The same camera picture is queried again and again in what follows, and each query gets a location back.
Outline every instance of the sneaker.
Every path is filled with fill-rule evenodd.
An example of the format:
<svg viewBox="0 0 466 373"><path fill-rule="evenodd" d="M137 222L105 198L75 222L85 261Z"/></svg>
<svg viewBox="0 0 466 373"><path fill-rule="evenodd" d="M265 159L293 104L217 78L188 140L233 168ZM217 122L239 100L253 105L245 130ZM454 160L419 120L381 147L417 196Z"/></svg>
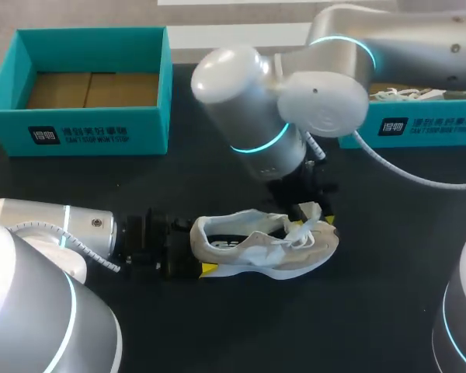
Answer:
<svg viewBox="0 0 466 373"><path fill-rule="evenodd" d="M285 214L257 210L216 217L200 217L190 231L193 255L217 268L202 277L259 272L276 280L306 274L335 252L335 227L319 221L318 204L301 205L309 219L292 222Z"/></svg>

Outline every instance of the teal cardboard box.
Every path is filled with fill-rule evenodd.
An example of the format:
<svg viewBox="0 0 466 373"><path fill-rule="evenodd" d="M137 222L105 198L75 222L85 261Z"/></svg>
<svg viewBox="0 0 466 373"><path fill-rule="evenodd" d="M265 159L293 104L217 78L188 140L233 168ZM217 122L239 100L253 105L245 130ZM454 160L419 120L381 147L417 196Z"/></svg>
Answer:
<svg viewBox="0 0 466 373"><path fill-rule="evenodd" d="M359 129L372 148L466 145L466 99L370 103ZM359 148L352 136L341 148Z"/></svg>
<svg viewBox="0 0 466 373"><path fill-rule="evenodd" d="M87 89L92 77L104 74L100 84L106 87L120 76L141 86L138 76L153 74L155 105L88 107L83 98L80 107L31 109L33 88L50 73L87 76ZM68 81L73 85L76 79ZM111 92L106 99L127 98L124 90ZM56 95L43 90L43 98ZM0 143L9 156L163 155L171 98L165 27L17 30L0 67Z"/></svg>

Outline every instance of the cable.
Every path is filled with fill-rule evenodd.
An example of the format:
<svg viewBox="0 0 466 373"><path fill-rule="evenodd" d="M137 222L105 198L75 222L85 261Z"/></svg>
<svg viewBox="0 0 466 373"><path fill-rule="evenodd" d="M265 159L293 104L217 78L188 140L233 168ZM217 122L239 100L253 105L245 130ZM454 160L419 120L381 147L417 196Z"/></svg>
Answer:
<svg viewBox="0 0 466 373"><path fill-rule="evenodd" d="M437 189L445 189L445 190L466 190L466 183L465 184L451 184L451 183L439 183L438 181L432 181L428 179L423 179L422 177L412 175L404 171L403 169L398 168L397 166L392 165L389 161L382 158L379 154L377 154L359 135L357 131L352 133L354 138L356 139L357 143L361 146L361 148L371 156L374 160L381 163L386 168L390 169L394 173L405 177L408 180L414 181L416 183L426 185L427 187L437 188Z"/></svg>
<svg viewBox="0 0 466 373"><path fill-rule="evenodd" d="M312 135L309 132L302 132L302 136L304 137L304 140L308 143L309 148L311 148L314 154L316 155L318 161L322 161L326 158L325 151L321 149L321 147L318 145L316 140L312 137Z"/></svg>
<svg viewBox="0 0 466 373"><path fill-rule="evenodd" d="M89 249L84 245L81 241L76 239L71 233L66 232L64 229L59 227L58 225L46 223L45 221L25 221L23 223L19 223L12 227L8 227L7 229L10 232L17 232L25 228L40 228L43 230L50 229L54 231L55 235L61 235L65 237L68 241L72 242L75 245L75 249L81 251L85 255L89 256L90 258L96 260L98 263L102 264L105 268L112 270L114 272L119 272L121 267L117 266L116 264L112 264L110 261L103 259L99 254L95 253L93 250Z"/></svg>

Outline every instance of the shoelace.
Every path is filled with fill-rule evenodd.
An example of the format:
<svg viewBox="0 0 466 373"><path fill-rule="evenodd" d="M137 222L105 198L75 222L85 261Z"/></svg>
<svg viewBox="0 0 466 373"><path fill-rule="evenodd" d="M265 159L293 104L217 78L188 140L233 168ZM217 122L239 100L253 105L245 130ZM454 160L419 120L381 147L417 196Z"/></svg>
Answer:
<svg viewBox="0 0 466 373"><path fill-rule="evenodd" d="M307 249L315 244L311 227L314 225L314 219L307 220L303 225L291 222L288 227L288 234L283 243L289 244L292 249Z"/></svg>
<svg viewBox="0 0 466 373"><path fill-rule="evenodd" d="M431 89L403 89L398 91L395 88L387 88L388 91L380 91L371 95L376 98L378 101L412 101L415 99L420 99L421 95L431 91Z"/></svg>

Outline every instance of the black tabletop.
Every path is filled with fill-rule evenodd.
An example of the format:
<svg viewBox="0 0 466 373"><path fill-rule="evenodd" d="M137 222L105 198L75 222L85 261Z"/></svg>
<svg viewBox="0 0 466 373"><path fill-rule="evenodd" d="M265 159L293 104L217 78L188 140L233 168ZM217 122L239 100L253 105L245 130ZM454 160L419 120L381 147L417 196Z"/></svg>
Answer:
<svg viewBox="0 0 466 373"><path fill-rule="evenodd" d="M269 194L194 102L192 70L175 67L166 156L8 159L0 148L0 197L190 218L266 207ZM431 330L466 239L466 192L415 185L361 150L322 145L340 188L341 243L312 273L191 282L89 273L87 286L120 321L121 372L436 371ZM466 182L466 148L381 154L420 176Z"/></svg>

